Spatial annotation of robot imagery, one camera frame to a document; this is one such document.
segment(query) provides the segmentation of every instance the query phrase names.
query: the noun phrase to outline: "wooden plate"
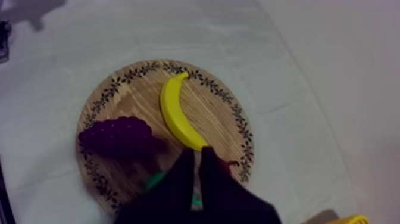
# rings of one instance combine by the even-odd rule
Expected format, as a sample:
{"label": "wooden plate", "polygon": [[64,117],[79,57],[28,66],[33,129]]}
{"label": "wooden plate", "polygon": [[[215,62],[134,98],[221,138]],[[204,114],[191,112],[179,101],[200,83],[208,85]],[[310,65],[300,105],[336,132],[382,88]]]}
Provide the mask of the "wooden plate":
{"label": "wooden plate", "polygon": [[[145,182],[160,171],[167,171],[183,149],[169,132],[160,111],[163,83],[184,71],[180,104],[193,127],[225,161],[238,161],[230,167],[232,176],[243,186],[253,161],[250,125],[229,89],[206,71],[173,60],[148,60],[126,66],[105,79],[93,91],[79,118],[77,134],[95,121],[136,116],[150,125],[154,136],[167,141],[168,153],[146,161],[115,161],[86,151],[76,142],[77,160],[83,180],[100,205],[109,213],[143,192]],[[196,153],[196,165],[200,161]],[[200,197],[199,180],[195,194]]]}

